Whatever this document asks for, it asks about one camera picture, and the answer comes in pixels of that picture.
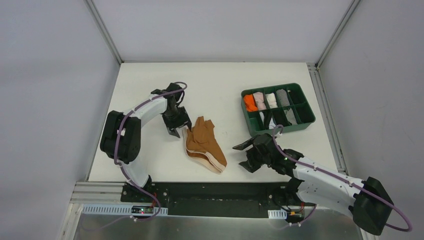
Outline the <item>brown underwear beige waistband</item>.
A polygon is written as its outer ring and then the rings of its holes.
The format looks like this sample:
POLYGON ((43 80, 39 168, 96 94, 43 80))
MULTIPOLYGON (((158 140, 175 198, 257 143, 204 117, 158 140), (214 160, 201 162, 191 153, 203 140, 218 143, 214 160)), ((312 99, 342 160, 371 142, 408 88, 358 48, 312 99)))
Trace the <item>brown underwear beige waistband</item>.
POLYGON ((215 125, 199 116, 193 127, 182 130, 184 149, 190 158, 215 174, 222 174, 227 167, 226 157, 218 144, 215 125))

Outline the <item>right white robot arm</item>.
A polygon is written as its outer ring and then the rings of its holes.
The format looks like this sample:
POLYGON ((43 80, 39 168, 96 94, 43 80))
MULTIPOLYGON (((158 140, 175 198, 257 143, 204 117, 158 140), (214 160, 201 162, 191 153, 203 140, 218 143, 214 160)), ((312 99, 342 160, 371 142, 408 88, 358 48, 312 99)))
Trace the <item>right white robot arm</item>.
POLYGON ((332 171, 296 150, 281 149, 268 133, 256 135, 233 149, 246 152, 247 160, 240 165, 250 173, 266 165, 278 174, 289 176, 283 192, 288 204, 301 201, 320 205, 352 218, 358 227, 372 235, 382 234, 393 201, 379 180, 373 177, 362 180, 332 171))

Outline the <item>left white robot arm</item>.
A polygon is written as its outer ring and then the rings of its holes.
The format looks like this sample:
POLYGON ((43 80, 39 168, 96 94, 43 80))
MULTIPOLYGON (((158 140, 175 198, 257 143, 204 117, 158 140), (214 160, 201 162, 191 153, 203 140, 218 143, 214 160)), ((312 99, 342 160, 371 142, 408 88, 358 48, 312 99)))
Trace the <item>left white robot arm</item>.
POLYGON ((171 82, 166 89, 155 89, 142 102, 125 111, 110 111, 105 120, 99 148, 118 166, 126 181, 134 186, 133 195, 140 202, 152 198, 153 189, 144 161, 139 158, 142 128, 161 116, 167 133, 180 138, 179 130, 191 128, 192 122, 181 105, 188 85, 171 82))

